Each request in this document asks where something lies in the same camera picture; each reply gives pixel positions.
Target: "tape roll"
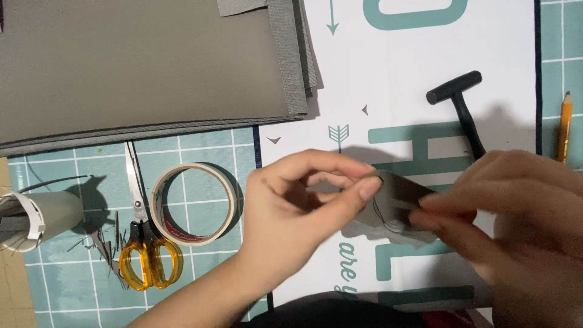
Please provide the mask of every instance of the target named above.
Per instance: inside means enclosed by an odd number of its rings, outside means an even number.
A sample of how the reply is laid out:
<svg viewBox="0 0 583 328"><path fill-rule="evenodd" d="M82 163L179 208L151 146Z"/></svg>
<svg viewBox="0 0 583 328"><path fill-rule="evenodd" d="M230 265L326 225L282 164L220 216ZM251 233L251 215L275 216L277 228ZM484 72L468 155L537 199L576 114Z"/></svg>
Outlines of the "tape roll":
<svg viewBox="0 0 583 328"><path fill-rule="evenodd" d="M229 199L229 210L227 211L227 217L225 218L223 225L221 225L219 230L217 230L212 235L191 235L190 233L181 231L176 226L174 226L171 221L164 217L162 208L162 193L166 188L166 184L171 180L172 177L188 169L203 170L206 173L212 175L213 177L217 178L217 180L223 185L224 190L227 192L227 198ZM229 181L229 179L218 169L203 163L185 163L167 170L158 178L154 184L154 188L152 188L152 193L150 194L150 214L154 224L160 233L164 235L164 237L179 245L184 246L202 246L220 237L233 220L236 206L237 199L235 196L235 188L233 187L231 181Z"/></svg>

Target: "scissors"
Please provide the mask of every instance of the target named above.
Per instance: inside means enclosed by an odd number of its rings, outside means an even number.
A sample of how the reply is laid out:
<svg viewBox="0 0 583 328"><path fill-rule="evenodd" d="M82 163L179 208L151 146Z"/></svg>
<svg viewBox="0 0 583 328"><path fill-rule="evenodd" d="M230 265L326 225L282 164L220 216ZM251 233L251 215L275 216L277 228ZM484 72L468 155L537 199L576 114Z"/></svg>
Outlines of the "scissors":
<svg viewBox="0 0 583 328"><path fill-rule="evenodd" d="M125 166L134 205L134 220L129 225L128 242L120 253L120 272L128 285L137 291L144 291L151 286L164 289L180 278L184 265L182 251L178 245L162 236L148 217L142 178L132 141L125 143ZM168 279L164 274L160 257L161 247L165 247L172 258L172 272ZM143 279L136 274L132 266L131 253L134 250L139 253Z"/></svg>

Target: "white poster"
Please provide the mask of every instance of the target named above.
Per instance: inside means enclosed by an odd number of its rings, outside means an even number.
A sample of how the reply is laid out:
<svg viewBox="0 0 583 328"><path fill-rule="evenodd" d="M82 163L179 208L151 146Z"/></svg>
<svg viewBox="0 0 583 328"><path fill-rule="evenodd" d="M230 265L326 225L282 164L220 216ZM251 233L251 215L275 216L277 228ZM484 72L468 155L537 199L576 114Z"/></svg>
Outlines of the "white poster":
<svg viewBox="0 0 583 328"><path fill-rule="evenodd" d="M304 4L319 85L304 121L259 128L264 166L316 148L445 190L473 159L452 101L432 106L426 93L470 71L483 77L463 95L485 149L535 151L533 0ZM491 234L491 218L478 222ZM338 233L274 290L274 305L335 289L401 310L486 305L485 284L441 242L405 246Z"/></svg>

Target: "yellow pencil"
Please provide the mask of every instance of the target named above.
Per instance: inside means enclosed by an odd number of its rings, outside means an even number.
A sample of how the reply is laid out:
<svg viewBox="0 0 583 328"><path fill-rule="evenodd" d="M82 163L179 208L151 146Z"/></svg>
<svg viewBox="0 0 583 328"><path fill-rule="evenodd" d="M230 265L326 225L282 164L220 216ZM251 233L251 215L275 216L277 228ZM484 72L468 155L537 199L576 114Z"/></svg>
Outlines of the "yellow pencil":
<svg viewBox="0 0 583 328"><path fill-rule="evenodd" d="M569 148L569 134L571 132L571 118L573 117L573 101L571 92L567 91L561 109L561 123L559 126L559 144L557 160L563 164L567 163L567 152Z"/></svg>

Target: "hammer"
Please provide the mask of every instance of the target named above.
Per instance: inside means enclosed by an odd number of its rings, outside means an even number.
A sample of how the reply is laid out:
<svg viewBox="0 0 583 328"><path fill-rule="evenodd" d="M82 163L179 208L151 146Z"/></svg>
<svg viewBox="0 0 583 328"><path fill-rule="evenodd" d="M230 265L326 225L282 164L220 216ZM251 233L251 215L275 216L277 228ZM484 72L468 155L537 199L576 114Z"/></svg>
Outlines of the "hammer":
<svg viewBox="0 0 583 328"><path fill-rule="evenodd" d="M451 101L454 103L455 110L458 112L459 123L461 124L463 132L466 134L470 142L470 147L472 148L472 153L475 160L478 160L480 157L482 157L486 151L484 150L484 146L482 146L480 136L477 134L476 124L473 122L472 115L466 106L466 102L463 100L462 92L477 85L481 81L482 74L478 71L473 71L446 82L427 92L427 101L432 105L451 98Z"/></svg>

